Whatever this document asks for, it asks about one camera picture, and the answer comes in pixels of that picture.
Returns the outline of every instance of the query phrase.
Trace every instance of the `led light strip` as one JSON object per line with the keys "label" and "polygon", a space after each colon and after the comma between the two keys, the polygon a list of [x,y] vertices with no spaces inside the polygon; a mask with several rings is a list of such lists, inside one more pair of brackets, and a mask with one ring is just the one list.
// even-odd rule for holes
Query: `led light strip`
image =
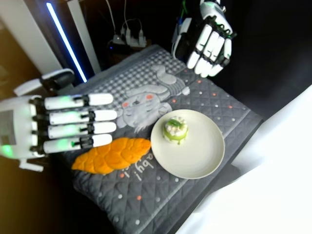
{"label": "led light strip", "polygon": [[67,39],[67,37],[66,37],[66,35],[65,35],[64,31],[63,31],[63,28],[62,28],[62,26],[61,26],[61,24],[59,22],[59,19],[58,19],[57,15],[55,14],[55,11],[53,9],[52,4],[47,2],[46,5],[48,7],[48,10],[50,12],[50,15],[52,16],[52,19],[53,19],[56,27],[58,28],[59,34],[62,37],[62,39],[63,39],[63,41],[64,41],[64,43],[66,45],[66,48],[67,48],[70,56],[72,57],[72,59],[74,61],[74,64],[76,65],[76,67],[77,67],[77,69],[78,69],[78,71],[79,71],[79,73],[81,75],[81,78],[82,78],[83,82],[87,82],[87,79],[86,79],[86,77],[85,77],[85,75],[84,75],[84,73],[83,73],[83,71],[82,71],[82,69],[81,69],[81,67],[80,67],[80,65],[78,63],[78,60],[77,60],[77,58],[76,58],[76,56],[75,56],[75,54],[73,52],[73,49],[70,46],[69,41],[68,41],[68,39]]}

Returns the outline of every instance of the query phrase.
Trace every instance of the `white robotic hand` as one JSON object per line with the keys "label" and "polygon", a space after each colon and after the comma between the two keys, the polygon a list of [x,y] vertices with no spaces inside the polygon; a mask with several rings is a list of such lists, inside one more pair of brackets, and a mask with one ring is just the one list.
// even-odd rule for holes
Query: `white robotic hand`
{"label": "white robotic hand", "polygon": [[114,110],[60,112],[60,109],[109,104],[111,94],[41,98],[22,96],[0,102],[0,155],[19,159],[24,169],[42,171],[27,159],[92,148],[112,142]]}
{"label": "white robotic hand", "polygon": [[225,7],[202,1],[200,17],[186,18],[174,44],[173,56],[201,77],[215,76],[230,62],[236,36],[224,16]]}

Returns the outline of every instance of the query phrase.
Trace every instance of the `white plate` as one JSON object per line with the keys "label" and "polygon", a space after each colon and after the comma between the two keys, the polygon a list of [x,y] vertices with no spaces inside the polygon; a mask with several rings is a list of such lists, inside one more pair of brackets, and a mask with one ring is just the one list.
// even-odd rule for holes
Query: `white plate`
{"label": "white plate", "polygon": [[[186,120],[189,133],[180,145],[168,142],[162,135],[165,123],[172,117]],[[152,151],[158,163],[171,174],[185,179],[210,175],[221,164],[225,143],[218,126],[204,114],[176,110],[161,117],[152,130]]]}

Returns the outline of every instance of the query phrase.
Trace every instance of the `green and white cake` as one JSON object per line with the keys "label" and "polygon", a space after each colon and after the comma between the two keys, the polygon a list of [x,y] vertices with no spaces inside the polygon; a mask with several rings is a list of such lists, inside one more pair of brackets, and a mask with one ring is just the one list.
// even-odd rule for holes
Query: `green and white cake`
{"label": "green and white cake", "polygon": [[185,140],[188,131],[189,128],[185,119],[175,116],[165,124],[163,135],[167,141],[179,145]]}

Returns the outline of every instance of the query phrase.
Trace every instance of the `gingham fabric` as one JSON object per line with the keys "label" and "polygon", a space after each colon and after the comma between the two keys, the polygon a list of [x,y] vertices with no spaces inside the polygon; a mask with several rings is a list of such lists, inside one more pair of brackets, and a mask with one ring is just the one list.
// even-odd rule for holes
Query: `gingham fabric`
{"label": "gingham fabric", "polygon": [[[74,187],[95,202],[121,234],[166,234],[179,228],[207,192],[211,181],[239,151],[259,126],[261,118],[206,78],[173,59],[159,46],[149,47],[121,64],[98,74],[72,93],[111,92],[116,99],[112,108],[119,108],[126,99],[124,90],[144,84],[156,84],[156,74],[149,67],[163,64],[167,72],[181,78],[190,87],[190,94],[165,100],[173,110],[192,109],[209,116],[221,129],[226,151],[219,168],[202,179],[181,179],[165,171],[150,151],[129,168],[108,175],[74,172]],[[152,125],[134,133],[126,126],[117,129],[113,138],[149,138]],[[68,152],[64,159],[71,165],[82,152]]]}

